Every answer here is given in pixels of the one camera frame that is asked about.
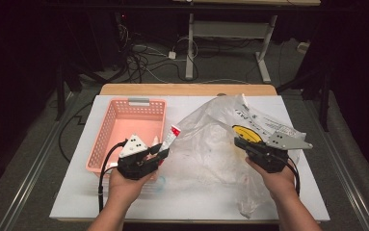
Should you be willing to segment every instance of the forearm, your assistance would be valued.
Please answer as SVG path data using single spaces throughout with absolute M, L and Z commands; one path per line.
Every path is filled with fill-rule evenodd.
M 322 230 L 297 196 L 275 199 L 282 231 Z
M 128 208 L 126 205 L 107 203 L 88 230 L 121 231 Z

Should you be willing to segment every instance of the plastic bag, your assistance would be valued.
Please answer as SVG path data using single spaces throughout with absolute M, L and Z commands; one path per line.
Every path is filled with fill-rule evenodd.
M 237 135 L 232 126 L 249 127 L 263 141 L 275 131 L 300 139 L 305 136 L 249 106 L 243 94 L 216 97 L 176 125 L 181 133 L 171 146 L 171 154 L 180 153 L 183 160 L 195 159 L 198 166 L 194 169 L 197 171 L 192 173 L 199 182 L 233 185 L 238 191 L 235 201 L 239 212 L 246 218 L 250 218 L 253 211 L 260 204 L 271 200 L 271 197 L 261 176 L 245 162 L 245 151 L 234 145 L 234 137 Z M 296 163 L 299 151 L 289 151 L 289 156 Z

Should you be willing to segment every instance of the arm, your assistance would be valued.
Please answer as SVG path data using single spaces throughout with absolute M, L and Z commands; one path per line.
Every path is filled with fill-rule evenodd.
M 289 168 L 286 167 L 282 172 L 268 173 L 248 157 L 245 160 L 262 175 L 265 186 L 277 205 L 277 214 L 283 231 L 321 230 L 296 194 L 294 175 Z
M 135 181 L 125 179 L 118 170 L 113 169 L 109 179 L 109 196 L 106 205 L 88 230 L 121 231 L 127 210 L 139 197 L 143 185 L 151 175 L 152 173 Z

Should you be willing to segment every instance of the white table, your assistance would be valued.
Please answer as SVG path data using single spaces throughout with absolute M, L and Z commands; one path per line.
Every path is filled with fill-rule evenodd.
M 51 218 L 59 220 L 92 220 L 98 215 L 98 178 L 85 169 L 85 164 L 108 102 L 114 97 L 117 96 L 99 95 L 96 97 L 91 114 L 52 208 Z M 167 100 L 164 132 L 164 134 L 167 134 L 171 124 L 176 124 L 184 116 L 214 96 L 153 95 L 145 97 Z M 247 99 L 255 109 L 291 125 L 280 96 L 248 96 Z M 233 186 L 206 182 L 205 179 L 200 181 L 195 178 L 195 175 L 177 174 L 177 169 L 180 165 L 182 167 L 182 165 L 189 164 L 177 157 L 179 155 L 173 156 L 171 154 L 165 160 L 159 170 L 158 181 L 154 184 L 147 184 L 144 187 L 142 194 L 129 209 L 126 221 L 277 222 L 277 210 L 273 202 L 267 202 L 258 207 L 250 219 L 244 218 L 237 209 L 235 203 L 236 192 L 233 190 Z M 198 170 L 197 164 L 193 168 L 196 172 Z M 298 162 L 298 169 L 302 178 L 301 200 L 303 204 L 316 220 L 329 220 L 329 214 L 303 153 Z

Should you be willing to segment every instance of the pink plastic basket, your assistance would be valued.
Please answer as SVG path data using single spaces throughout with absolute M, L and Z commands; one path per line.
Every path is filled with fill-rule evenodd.
M 129 139 L 133 134 L 152 146 L 154 138 L 163 138 L 166 118 L 166 101 L 146 98 L 115 98 L 109 103 L 99 133 L 94 142 L 86 169 L 100 175 L 109 150 L 118 142 Z M 107 167 L 118 162 L 122 148 L 111 155 Z

